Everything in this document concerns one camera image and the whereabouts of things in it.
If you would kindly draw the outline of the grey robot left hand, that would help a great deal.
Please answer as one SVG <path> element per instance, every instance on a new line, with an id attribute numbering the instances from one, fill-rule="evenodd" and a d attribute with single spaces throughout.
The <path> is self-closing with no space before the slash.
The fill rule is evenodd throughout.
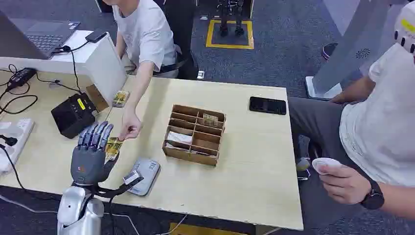
<path id="1" fill-rule="evenodd" d="M 106 160 L 106 145 L 114 125 L 107 121 L 94 123 L 79 135 L 72 152 L 70 172 L 79 187 L 96 185 L 109 177 L 119 154 Z"/>

